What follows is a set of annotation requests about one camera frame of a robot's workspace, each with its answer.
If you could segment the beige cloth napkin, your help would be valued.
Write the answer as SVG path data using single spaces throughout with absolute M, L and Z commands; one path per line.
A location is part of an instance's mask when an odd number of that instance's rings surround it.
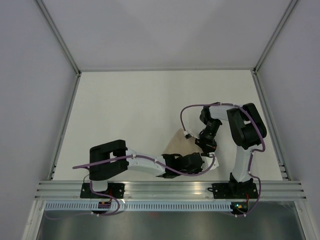
M 201 148 L 195 144 L 195 137 L 185 138 L 184 131 L 180 128 L 171 138 L 163 154 L 180 154 L 186 156 L 193 153 L 202 153 Z

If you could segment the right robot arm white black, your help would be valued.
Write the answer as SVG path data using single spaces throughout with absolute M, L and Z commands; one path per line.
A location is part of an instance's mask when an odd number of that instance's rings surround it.
M 267 129 L 253 103 L 235 106 L 230 103 L 214 103 L 203 107 L 199 119 L 205 128 L 199 133 L 195 144 L 205 154 L 217 148 L 215 137 L 222 121 L 227 121 L 236 144 L 235 164 L 227 183 L 213 183 L 208 191 L 215 199 L 258 199 L 260 192 L 252 174 L 251 166 L 255 152 L 266 149 L 264 138 Z

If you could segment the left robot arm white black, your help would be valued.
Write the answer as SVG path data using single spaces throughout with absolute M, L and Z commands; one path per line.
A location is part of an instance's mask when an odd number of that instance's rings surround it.
M 109 179 L 127 170 L 150 174 L 157 178 L 173 179 L 182 174 L 199 174 L 204 170 L 205 163 L 198 152 L 185 156 L 178 153 L 144 155 L 128 148 L 126 141 L 122 139 L 97 145 L 89 150 L 90 164 L 110 160 L 112 157 L 124 158 L 88 167 L 89 179 L 92 182 L 91 191 L 98 198 L 108 195 Z

